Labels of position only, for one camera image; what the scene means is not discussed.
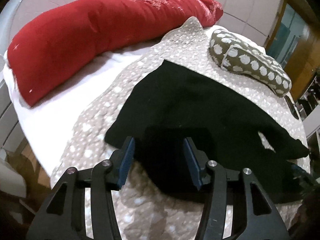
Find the black pants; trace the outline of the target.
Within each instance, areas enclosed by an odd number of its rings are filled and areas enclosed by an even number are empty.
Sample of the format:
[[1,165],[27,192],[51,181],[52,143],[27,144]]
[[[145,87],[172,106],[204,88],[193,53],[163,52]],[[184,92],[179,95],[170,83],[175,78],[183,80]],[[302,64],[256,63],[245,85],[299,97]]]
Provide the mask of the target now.
[[234,90],[164,61],[134,87],[105,141],[120,148],[136,141],[134,158],[158,189],[203,203],[183,153],[185,138],[210,160],[231,170],[250,168],[276,204],[301,198],[292,161],[308,149],[271,116]]

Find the beige dotted quilt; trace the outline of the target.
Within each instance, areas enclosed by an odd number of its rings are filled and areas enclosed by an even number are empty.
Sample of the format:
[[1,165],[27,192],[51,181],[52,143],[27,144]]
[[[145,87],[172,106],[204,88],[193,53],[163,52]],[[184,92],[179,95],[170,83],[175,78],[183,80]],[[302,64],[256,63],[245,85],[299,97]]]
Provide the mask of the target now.
[[[251,100],[290,137],[306,143],[301,120],[295,119],[283,98],[267,85],[245,75],[221,69],[209,53],[209,39],[220,27],[204,30],[192,17],[181,27],[168,32],[140,59],[128,65],[99,97],[78,117],[60,165],[51,183],[56,184],[69,166],[90,168],[113,152],[104,142],[126,99],[140,80],[164,60],[207,76]],[[200,222],[202,204],[178,200],[161,193],[139,162],[133,163],[125,186],[112,194],[116,218],[123,239],[193,239]]]

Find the white bed sheet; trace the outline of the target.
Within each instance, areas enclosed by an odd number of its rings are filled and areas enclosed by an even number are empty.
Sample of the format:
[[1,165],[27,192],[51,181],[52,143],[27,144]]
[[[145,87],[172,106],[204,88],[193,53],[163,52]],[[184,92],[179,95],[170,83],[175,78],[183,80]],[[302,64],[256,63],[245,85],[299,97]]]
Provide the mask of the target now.
[[125,67],[147,53],[153,45],[144,42],[97,56],[31,108],[22,103],[14,75],[8,66],[4,66],[4,81],[22,131],[49,176],[59,164],[82,111],[108,89]]

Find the black phone on bed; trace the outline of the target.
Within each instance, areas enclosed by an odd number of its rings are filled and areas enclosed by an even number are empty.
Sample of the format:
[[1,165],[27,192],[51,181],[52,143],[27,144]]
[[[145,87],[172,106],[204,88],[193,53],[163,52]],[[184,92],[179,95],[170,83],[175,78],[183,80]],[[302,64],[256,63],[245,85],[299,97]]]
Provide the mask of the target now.
[[291,99],[286,95],[284,96],[284,99],[290,109],[291,114],[293,115],[293,117],[297,120],[299,120],[299,115],[295,109],[295,105],[292,103]]

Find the olive white-spotted pillow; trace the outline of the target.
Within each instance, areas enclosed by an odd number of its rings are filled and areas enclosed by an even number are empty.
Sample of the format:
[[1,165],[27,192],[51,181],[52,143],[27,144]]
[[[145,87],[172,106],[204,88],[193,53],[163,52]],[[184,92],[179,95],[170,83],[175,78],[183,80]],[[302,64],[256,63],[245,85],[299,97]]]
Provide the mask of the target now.
[[274,58],[230,31],[213,31],[209,52],[222,69],[234,74],[248,75],[267,85],[280,98],[291,90],[291,79]]

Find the brown wooden door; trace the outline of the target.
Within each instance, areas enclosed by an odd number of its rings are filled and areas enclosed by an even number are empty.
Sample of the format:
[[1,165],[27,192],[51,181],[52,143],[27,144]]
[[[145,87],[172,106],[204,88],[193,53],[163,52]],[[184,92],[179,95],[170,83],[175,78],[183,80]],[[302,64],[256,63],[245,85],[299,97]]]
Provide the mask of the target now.
[[276,34],[288,5],[305,22],[297,45],[284,67],[285,72],[292,81],[290,93],[293,100],[297,101],[307,90],[311,79],[315,75],[317,68],[319,68],[319,19],[306,1],[280,0],[273,28],[264,45],[267,50],[276,40]]

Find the long red pillow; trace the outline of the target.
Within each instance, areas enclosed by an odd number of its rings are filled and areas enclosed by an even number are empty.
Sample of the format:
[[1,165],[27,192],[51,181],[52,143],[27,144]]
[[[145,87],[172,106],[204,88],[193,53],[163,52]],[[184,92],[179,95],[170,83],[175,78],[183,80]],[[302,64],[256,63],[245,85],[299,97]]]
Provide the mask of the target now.
[[190,17],[211,27],[222,15],[215,0],[77,0],[27,23],[7,57],[31,107],[101,53],[160,37]]

